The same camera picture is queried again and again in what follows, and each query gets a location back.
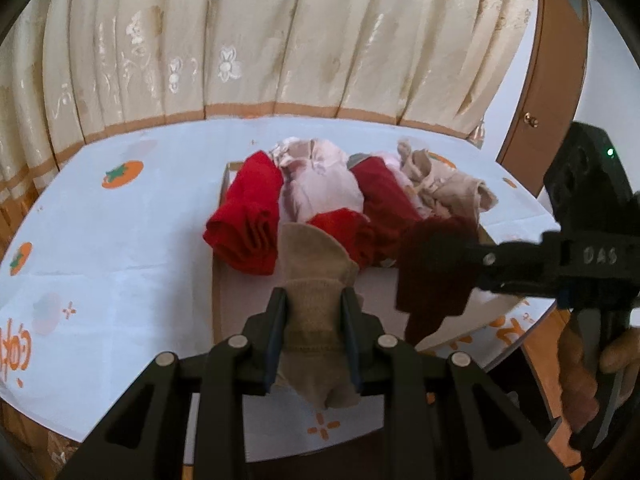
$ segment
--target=silver bolt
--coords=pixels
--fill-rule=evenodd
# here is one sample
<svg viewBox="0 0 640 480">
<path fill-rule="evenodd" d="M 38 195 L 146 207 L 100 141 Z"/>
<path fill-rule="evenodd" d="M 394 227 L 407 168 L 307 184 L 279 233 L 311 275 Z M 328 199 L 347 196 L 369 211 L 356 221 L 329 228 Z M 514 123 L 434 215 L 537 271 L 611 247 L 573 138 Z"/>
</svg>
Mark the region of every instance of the silver bolt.
<svg viewBox="0 0 640 480">
<path fill-rule="evenodd" d="M 460 366 L 464 368 L 465 366 L 469 366 L 471 364 L 471 357 L 464 352 L 456 352 L 451 356 L 451 362 L 456 366 Z"/>
<path fill-rule="evenodd" d="M 162 352 L 156 356 L 158 366 L 168 366 L 175 361 L 175 356 L 171 352 Z"/>
<path fill-rule="evenodd" d="M 489 253 L 484 256 L 482 259 L 482 264 L 484 266 L 490 267 L 495 263 L 495 254 Z"/>
<path fill-rule="evenodd" d="M 245 338 L 242 334 L 238 334 L 238 335 L 233 335 L 229 338 L 229 346 L 231 346 L 231 348 L 244 348 L 245 346 L 247 346 L 247 343 L 249 342 L 249 340 L 247 338 Z"/>
<path fill-rule="evenodd" d="M 378 338 L 378 344 L 382 346 L 382 348 L 393 348 L 398 344 L 398 338 L 391 334 L 381 335 Z"/>
</svg>

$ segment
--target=red cloth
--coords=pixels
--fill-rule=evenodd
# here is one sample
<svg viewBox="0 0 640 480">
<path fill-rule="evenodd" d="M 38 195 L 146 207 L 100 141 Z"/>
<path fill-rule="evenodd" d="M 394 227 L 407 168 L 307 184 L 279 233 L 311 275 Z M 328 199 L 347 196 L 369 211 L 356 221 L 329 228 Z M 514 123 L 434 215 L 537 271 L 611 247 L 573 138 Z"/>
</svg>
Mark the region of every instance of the red cloth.
<svg viewBox="0 0 640 480">
<path fill-rule="evenodd" d="M 395 260 L 400 237 L 422 218 L 380 157 L 364 159 L 351 168 L 351 173 L 364 195 L 363 213 L 375 233 L 374 263 Z"/>
<path fill-rule="evenodd" d="M 441 249 L 434 244 L 429 247 L 433 237 L 447 235 L 457 242 L 443 242 Z M 436 332 L 445 317 L 460 316 L 465 311 L 481 269 L 460 263 L 458 255 L 466 243 L 477 241 L 476 222 L 457 216 L 447 219 L 431 216 L 402 237 L 397 261 L 396 309 L 410 314 L 404 329 L 404 339 L 409 344 L 417 345 Z"/>
<path fill-rule="evenodd" d="M 283 183 L 280 170 L 264 152 L 254 153 L 238 171 L 203 234 L 229 266 L 246 274 L 273 274 Z"/>
<path fill-rule="evenodd" d="M 343 207 L 317 214 L 307 223 L 338 240 L 361 269 L 372 264 L 375 234 L 369 221 L 360 213 Z"/>
</svg>

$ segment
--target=human hand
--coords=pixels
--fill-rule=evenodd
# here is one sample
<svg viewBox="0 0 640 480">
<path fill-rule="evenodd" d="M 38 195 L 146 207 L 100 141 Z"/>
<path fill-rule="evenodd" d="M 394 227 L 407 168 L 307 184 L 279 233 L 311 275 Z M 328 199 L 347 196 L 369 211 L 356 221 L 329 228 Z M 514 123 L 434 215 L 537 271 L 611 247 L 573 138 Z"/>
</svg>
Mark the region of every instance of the human hand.
<svg viewBox="0 0 640 480">
<path fill-rule="evenodd" d="M 582 339 L 569 325 L 558 341 L 562 412 L 572 431 L 578 433 L 591 422 L 600 409 L 595 394 L 595 377 L 582 364 Z M 630 328 L 607 346 L 600 355 L 600 371 L 612 374 L 625 369 L 618 406 L 631 396 L 640 369 L 640 329 Z"/>
</svg>

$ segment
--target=white wall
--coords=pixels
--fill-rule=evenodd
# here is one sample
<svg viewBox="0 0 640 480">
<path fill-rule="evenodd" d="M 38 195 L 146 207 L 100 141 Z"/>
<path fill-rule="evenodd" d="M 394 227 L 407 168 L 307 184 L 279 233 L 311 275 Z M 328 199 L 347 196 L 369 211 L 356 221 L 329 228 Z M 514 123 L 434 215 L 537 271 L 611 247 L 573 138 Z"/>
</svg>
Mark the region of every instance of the white wall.
<svg viewBox="0 0 640 480">
<path fill-rule="evenodd" d="M 640 190 L 640 68 L 616 26 L 590 0 L 587 70 L 575 120 L 604 129 L 634 191 Z M 550 209 L 543 189 L 538 200 Z"/>
<path fill-rule="evenodd" d="M 538 16 L 538 0 L 531 9 L 531 17 L 520 42 L 516 55 L 511 61 L 508 72 L 504 76 L 500 88 L 491 101 L 484 115 L 485 138 L 480 150 L 482 155 L 495 160 L 507 136 L 511 120 L 518 107 L 524 79 L 529 69 L 533 39 L 536 35 L 536 19 Z"/>
</svg>

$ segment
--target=door knob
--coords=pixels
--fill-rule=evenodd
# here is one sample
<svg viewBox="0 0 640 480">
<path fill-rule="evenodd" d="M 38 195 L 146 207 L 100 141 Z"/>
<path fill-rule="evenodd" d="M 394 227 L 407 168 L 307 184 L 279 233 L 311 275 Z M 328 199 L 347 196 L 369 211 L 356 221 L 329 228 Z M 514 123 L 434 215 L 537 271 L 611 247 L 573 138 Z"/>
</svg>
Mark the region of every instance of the door knob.
<svg viewBox="0 0 640 480">
<path fill-rule="evenodd" d="M 533 115 L 531 115 L 529 112 L 524 114 L 523 119 L 524 119 L 525 123 L 528 124 L 529 126 L 531 126 L 532 128 L 537 128 L 538 127 L 538 120 Z"/>
</svg>

